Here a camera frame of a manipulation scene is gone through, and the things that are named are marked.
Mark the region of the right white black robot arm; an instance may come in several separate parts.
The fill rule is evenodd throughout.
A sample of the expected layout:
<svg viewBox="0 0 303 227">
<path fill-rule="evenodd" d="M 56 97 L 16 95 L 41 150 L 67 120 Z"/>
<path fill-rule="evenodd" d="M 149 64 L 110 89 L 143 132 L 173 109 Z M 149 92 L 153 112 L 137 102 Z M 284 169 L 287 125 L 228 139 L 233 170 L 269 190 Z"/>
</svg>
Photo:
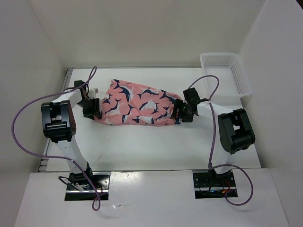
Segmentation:
<svg viewBox="0 0 303 227">
<path fill-rule="evenodd" d="M 208 182 L 218 186 L 235 165 L 232 155 L 247 150 L 255 143 L 256 137 L 246 111 L 216 105 L 210 99 L 201 99 L 195 88 L 183 91 L 184 100 L 177 99 L 172 119 L 192 122 L 194 116 L 213 121 L 213 138 L 208 161 Z"/>
</svg>

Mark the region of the pink shark print shorts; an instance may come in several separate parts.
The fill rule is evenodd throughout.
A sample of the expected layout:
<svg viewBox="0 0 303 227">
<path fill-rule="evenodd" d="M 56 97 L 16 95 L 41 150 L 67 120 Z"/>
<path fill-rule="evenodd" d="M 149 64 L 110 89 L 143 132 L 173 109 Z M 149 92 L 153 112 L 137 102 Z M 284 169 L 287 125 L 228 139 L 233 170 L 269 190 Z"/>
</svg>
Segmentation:
<svg viewBox="0 0 303 227">
<path fill-rule="evenodd" d="M 101 117 L 94 120 L 107 125 L 171 126 L 174 104 L 181 97 L 162 89 L 112 79 L 102 100 Z"/>
</svg>

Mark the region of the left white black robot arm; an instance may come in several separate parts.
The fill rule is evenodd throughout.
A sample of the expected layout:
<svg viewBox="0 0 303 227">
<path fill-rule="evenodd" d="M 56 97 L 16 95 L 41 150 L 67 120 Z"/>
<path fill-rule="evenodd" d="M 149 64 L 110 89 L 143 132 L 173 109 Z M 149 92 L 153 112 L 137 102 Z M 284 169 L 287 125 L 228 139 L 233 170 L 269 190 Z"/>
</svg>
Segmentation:
<svg viewBox="0 0 303 227">
<path fill-rule="evenodd" d="M 85 118 L 95 119 L 101 117 L 100 100 L 96 97 L 98 90 L 89 88 L 84 81 L 77 80 L 74 85 L 75 88 L 66 90 L 57 99 L 41 105 L 43 133 L 67 158 L 69 181 L 73 186 L 91 189 L 95 178 L 76 142 L 77 128 L 72 109 L 78 105 Z"/>
</svg>

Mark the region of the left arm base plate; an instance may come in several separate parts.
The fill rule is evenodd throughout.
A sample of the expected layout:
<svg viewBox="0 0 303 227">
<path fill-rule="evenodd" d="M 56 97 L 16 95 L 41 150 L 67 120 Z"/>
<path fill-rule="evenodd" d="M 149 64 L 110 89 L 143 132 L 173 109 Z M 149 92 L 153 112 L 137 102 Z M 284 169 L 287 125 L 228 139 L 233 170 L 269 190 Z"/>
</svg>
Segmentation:
<svg viewBox="0 0 303 227">
<path fill-rule="evenodd" d="M 89 183 L 79 184 L 73 181 L 71 177 L 59 176 L 58 178 L 66 185 L 65 201 L 97 200 L 95 190 Z M 100 199 L 102 201 L 107 201 L 109 197 L 110 173 L 95 172 L 93 173 L 91 180 L 100 195 Z"/>
</svg>

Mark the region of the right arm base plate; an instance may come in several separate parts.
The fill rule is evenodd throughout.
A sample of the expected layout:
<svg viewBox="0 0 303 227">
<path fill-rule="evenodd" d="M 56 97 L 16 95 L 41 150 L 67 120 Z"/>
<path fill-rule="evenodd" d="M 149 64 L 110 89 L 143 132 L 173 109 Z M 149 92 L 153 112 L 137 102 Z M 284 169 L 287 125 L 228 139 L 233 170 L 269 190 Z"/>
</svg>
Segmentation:
<svg viewBox="0 0 303 227">
<path fill-rule="evenodd" d="M 214 170 L 193 171 L 196 199 L 238 197 L 233 172 L 217 174 Z"/>
</svg>

